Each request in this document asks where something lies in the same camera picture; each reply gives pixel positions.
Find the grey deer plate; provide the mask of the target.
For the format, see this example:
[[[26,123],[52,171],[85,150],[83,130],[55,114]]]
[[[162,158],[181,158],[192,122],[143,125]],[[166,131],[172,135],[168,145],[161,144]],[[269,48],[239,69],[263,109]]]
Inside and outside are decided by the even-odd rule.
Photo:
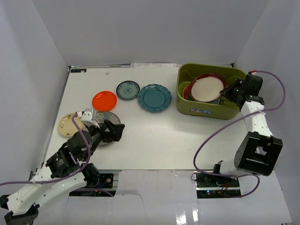
[[[112,112],[98,112],[96,119],[97,119],[97,123],[100,125],[104,124],[104,120],[109,120],[110,122],[112,122],[113,124],[116,124],[116,125],[121,124],[119,117]],[[103,125],[103,128],[106,128],[105,131],[108,132],[109,129],[107,127],[105,127],[104,125]],[[98,148],[102,148],[102,146],[106,146],[106,145],[110,145],[110,144],[111,143],[108,143],[108,142],[101,142]]]

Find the dark red rimmed plate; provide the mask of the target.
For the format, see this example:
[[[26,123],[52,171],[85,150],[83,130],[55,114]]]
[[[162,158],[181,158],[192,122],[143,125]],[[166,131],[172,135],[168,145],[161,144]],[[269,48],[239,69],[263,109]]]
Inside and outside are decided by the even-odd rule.
[[[196,102],[210,103],[221,98],[221,91],[227,87],[226,80],[218,74],[203,74],[188,86],[190,98]]]

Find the red teal wave plate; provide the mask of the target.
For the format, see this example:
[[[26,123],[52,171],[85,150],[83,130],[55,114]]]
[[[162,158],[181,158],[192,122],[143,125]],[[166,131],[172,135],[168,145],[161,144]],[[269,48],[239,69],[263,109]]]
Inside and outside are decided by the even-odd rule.
[[[188,101],[194,101],[190,95],[189,95],[189,92],[188,92],[188,89],[189,89],[189,84],[183,89],[183,92],[182,92],[182,96],[185,100],[188,100]],[[209,102],[209,104],[220,104],[220,98],[218,98],[217,100],[215,101],[211,101]]]

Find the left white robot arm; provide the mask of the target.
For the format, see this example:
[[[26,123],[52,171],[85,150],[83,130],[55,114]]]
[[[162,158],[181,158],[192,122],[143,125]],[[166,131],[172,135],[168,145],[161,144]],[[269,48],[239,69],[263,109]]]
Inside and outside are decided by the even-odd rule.
[[[110,187],[106,175],[90,163],[90,158],[100,143],[118,142],[124,124],[105,120],[102,126],[78,131],[54,153],[43,168],[37,170],[30,181],[24,181],[21,189],[0,198],[1,208],[7,209],[4,216],[8,225],[31,225],[38,217],[38,209],[64,193],[99,191]]]

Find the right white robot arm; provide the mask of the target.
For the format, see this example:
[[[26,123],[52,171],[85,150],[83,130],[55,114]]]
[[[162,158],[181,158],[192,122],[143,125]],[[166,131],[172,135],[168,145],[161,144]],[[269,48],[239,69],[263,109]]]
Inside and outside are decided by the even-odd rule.
[[[259,96],[263,79],[249,72],[245,79],[237,79],[220,91],[220,94],[235,103],[243,116],[247,134],[229,161],[214,165],[212,183],[217,187],[229,181],[229,175],[254,174],[269,176],[279,157],[283,142],[270,131],[264,113],[264,100]]]

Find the olive green plastic bin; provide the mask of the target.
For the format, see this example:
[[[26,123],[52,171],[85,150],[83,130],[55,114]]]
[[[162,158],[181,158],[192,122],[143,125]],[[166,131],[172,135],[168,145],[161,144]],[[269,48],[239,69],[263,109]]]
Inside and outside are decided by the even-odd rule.
[[[178,70],[176,94],[177,108],[180,113],[215,119],[230,120],[239,114],[239,107],[225,97],[220,98],[220,103],[201,103],[189,101],[183,97],[184,89],[197,77],[204,74],[217,74],[222,77],[227,86],[233,84],[237,79],[245,79],[246,73],[233,67],[187,63]]]

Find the orange plate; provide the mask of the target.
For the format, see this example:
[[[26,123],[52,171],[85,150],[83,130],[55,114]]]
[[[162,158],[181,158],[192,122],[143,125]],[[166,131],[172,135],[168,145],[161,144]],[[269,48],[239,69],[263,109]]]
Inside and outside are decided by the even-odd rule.
[[[117,97],[110,91],[101,91],[92,99],[92,106],[100,112],[112,110],[117,104]]]

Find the cream floral plate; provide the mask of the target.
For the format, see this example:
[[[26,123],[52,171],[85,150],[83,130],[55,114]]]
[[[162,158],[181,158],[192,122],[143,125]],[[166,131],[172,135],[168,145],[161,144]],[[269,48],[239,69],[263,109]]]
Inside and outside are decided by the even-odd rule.
[[[61,120],[58,123],[58,132],[60,135],[64,137],[72,137],[78,129],[72,122],[72,117],[74,116],[74,113],[68,113],[64,117],[61,118]]]

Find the small blue patterned plate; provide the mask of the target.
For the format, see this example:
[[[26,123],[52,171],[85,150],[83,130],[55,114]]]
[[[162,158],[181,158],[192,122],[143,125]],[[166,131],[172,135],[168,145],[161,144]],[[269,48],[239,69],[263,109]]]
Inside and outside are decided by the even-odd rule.
[[[134,81],[123,81],[116,88],[117,96],[122,100],[133,100],[137,98],[140,86]]]

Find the teal scalloped plate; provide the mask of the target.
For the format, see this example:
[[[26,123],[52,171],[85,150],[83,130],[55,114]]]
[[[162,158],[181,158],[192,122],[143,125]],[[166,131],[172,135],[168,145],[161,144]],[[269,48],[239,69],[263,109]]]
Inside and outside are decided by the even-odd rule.
[[[172,95],[165,86],[149,84],[140,90],[137,99],[142,109],[150,113],[160,113],[169,107]]]

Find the white papers at back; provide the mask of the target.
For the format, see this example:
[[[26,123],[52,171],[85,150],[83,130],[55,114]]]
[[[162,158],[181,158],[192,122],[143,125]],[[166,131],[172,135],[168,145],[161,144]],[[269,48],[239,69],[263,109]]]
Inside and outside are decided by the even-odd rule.
[[[131,63],[131,68],[176,68],[176,63]]]

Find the black label sticker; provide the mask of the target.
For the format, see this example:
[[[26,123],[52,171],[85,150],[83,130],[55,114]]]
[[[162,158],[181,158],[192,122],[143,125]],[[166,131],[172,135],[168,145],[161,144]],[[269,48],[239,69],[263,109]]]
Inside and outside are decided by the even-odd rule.
[[[70,73],[86,73],[87,69],[71,69]]]

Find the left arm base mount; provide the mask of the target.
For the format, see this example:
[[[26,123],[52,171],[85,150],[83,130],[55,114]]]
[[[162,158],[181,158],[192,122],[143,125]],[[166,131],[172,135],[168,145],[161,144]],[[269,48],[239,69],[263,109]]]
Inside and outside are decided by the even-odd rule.
[[[83,189],[87,189],[87,193],[94,197],[113,197],[115,191],[113,188],[113,173],[100,173],[96,177],[87,181],[87,185]]]

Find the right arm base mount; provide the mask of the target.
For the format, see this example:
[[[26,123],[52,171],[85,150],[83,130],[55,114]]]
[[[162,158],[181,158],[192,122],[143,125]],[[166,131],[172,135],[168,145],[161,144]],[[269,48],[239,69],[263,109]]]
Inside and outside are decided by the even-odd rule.
[[[191,180],[195,182],[198,199],[218,199],[240,197],[240,183],[231,178],[212,176],[194,172]]]

